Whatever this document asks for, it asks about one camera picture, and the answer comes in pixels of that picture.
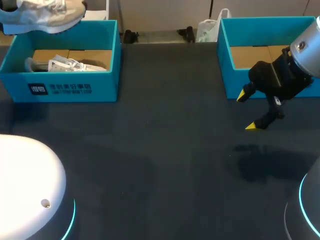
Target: teal box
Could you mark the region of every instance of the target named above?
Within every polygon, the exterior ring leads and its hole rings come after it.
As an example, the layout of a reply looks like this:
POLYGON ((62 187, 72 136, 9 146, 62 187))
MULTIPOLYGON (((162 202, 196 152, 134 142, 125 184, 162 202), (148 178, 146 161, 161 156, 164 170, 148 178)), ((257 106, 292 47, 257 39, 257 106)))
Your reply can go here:
POLYGON ((121 42, 115 20, 82 21, 60 34, 17 35, 3 60, 0 79, 16 103, 115 102, 121 42), (25 72, 35 50, 112 50, 110 69, 97 72, 25 72))
MULTIPOLYGON (((230 47, 290 45, 315 20, 313 16, 223 18, 218 34, 217 55, 226 97, 237 99, 243 86, 250 82, 250 68, 235 67, 230 47)), ((259 91, 252 96, 265 97, 259 91)), ((315 80, 297 97, 320 97, 320 80, 315 80)))

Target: wall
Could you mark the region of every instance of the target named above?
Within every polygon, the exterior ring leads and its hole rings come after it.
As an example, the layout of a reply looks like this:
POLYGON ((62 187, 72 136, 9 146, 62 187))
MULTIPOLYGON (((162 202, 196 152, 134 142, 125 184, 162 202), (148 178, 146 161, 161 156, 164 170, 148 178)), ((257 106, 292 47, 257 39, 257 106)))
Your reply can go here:
POLYGON ((310 0, 305 15, 318 17, 320 15, 320 0, 310 0))
MULTIPOLYGON (((106 0, 87 0, 89 8, 103 9, 106 0)), ((121 19, 134 32, 177 30, 193 26, 209 16, 211 0, 110 0, 110 18, 121 19)), ((214 0, 213 18, 223 8, 234 17, 302 16, 308 0, 214 0)))

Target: logo on box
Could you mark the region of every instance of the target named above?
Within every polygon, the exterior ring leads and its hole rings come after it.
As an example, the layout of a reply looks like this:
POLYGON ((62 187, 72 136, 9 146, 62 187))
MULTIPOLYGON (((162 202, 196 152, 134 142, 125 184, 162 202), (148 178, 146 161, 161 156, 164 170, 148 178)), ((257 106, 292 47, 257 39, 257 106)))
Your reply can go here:
POLYGON ((48 95, 46 86, 43 83, 29 83, 28 86, 32 95, 48 95))

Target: screw hole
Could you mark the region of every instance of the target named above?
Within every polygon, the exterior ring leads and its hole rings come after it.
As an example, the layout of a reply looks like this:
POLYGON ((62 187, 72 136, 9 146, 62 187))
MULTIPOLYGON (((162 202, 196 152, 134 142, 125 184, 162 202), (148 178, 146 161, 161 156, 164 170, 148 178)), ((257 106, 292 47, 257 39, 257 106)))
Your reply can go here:
POLYGON ((46 209, 50 208, 50 206, 51 206, 49 200, 47 200, 47 199, 42 199, 41 205, 42 205, 42 207, 44 207, 46 209))

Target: robotic arm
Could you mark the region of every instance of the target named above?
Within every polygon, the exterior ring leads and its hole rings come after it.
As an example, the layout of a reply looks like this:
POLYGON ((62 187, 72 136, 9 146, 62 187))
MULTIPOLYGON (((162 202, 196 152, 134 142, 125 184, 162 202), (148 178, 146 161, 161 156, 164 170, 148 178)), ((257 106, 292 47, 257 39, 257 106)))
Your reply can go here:
POLYGON ((269 111, 246 129, 266 129, 285 117, 282 104, 320 78, 320 16, 274 62, 258 61, 249 71, 250 83, 237 99, 245 102, 256 91, 266 95, 269 111))

